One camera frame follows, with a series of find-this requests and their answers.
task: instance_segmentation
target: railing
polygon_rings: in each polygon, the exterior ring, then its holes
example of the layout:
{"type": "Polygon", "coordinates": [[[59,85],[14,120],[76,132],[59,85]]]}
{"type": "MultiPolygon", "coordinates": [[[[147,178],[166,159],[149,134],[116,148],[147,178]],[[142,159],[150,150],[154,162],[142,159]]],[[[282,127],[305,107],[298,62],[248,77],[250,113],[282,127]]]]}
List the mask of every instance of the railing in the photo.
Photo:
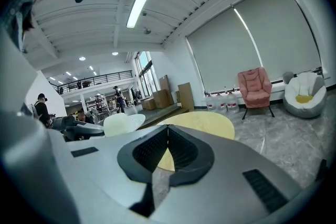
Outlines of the railing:
{"type": "Polygon", "coordinates": [[[81,80],[72,81],[70,83],[65,83],[60,86],[52,85],[52,87],[59,93],[64,94],[66,92],[76,91],[82,88],[87,88],[90,86],[100,85],[112,81],[118,81],[121,79],[131,79],[133,78],[132,70],[124,71],[124,72],[117,72],[111,73],[81,80]]]}
{"type": "Polygon", "coordinates": [[[58,91],[58,86],[57,85],[54,85],[54,84],[52,84],[52,83],[50,83],[50,85],[56,90],[56,91],[58,91]]]}

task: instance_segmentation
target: ceiling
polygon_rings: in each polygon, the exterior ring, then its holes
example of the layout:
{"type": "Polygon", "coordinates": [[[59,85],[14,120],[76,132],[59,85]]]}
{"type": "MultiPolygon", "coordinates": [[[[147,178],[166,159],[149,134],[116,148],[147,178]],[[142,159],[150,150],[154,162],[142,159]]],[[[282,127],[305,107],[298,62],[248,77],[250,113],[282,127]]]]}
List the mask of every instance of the ceiling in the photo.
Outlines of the ceiling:
{"type": "Polygon", "coordinates": [[[26,58],[43,73],[63,74],[106,61],[126,60],[126,52],[162,51],[165,40],[209,0],[148,0],[134,29],[126,23],[134,0],[37,0],[26,58]],[[151,29],[149,35],[145,28],[151,29]],[[124,52],[114,58],[114,51],[124,52]],[[79,57],[87,60],[82,63],[79,57]]]}
{"type": "MultiPolygon", "coordinates": [[[[121,91],[126,91],[132,85],[133,85],[133,83],[127,83],[127,84],[118,85],[118,87],[121,91]]],[[[111,86],[110,88],[84,93],[83,96],[84,96],[84,99],[86,101],[88,101],[90,98],[93,98],[92,100],[94,100],[97,93],[103,94],[103,95],[114,94],[114,89],[111,86]]],[[[80,96],[79,95],[77,95],[75,97],[71,97],[71,98],[64,98],[64,105],[76,105],[78,103],[80,103],[80,96]]]]}

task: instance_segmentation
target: black vent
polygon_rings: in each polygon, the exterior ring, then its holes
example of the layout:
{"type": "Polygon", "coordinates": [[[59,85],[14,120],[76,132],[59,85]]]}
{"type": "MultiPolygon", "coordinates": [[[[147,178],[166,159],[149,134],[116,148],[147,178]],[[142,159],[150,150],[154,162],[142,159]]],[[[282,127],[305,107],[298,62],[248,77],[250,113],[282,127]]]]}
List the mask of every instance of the black vent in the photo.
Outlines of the black vent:
{"type": "Polygon", "coordinates": [[[167,129],[144,141],[133,151],[133,158],[147,170],[154,172],[167,149],[167,129]]]}
{"type": "Polygon", "coordinates": [[[287,203],[287,199],[259,170],[253,169],[244,172],[243,176],[270,213],[287,203]]]}
{"type": "Polygon", "coordinates": [[[172,154],[176,172],[191,164],[198,155],[197,147],[172,129],[169,129],[168,149],[172,154]]]}

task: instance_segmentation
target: yellow cushion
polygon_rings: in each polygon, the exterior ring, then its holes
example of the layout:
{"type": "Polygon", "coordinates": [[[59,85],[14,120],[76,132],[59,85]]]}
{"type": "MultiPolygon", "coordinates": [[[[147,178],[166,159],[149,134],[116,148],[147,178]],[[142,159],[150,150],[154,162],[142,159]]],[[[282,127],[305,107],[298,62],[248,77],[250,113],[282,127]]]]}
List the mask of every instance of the yellow cushion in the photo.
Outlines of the yellow cushion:
{"type": "Polygon", "coordinates": [[[313,99],[312,95],[307,95],[307,96],[298,95],[298,96],[296,96],[296,101],[301,103],[301,104],[308,103],[312,99],[313,99]]]}

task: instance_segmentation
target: window blind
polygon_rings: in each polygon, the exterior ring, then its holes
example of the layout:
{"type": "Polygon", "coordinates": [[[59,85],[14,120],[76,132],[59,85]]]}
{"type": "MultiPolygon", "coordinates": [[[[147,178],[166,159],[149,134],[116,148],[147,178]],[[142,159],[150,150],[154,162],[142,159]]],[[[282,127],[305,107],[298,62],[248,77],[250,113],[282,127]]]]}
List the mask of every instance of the window blind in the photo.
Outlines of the window blind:
{"type": "Polygon", "coordinates": [[[270,80],[286,71],[321,66],[318,50],[295,0],[244,0],[235,5],[258,47],[270,80]]]}
{"type": "Polygon", "coordinates": [[[188,40],[206,91],[238,86],[239,72],[260,67],[252,40],[233,8],[203,25],[188,40]]]}

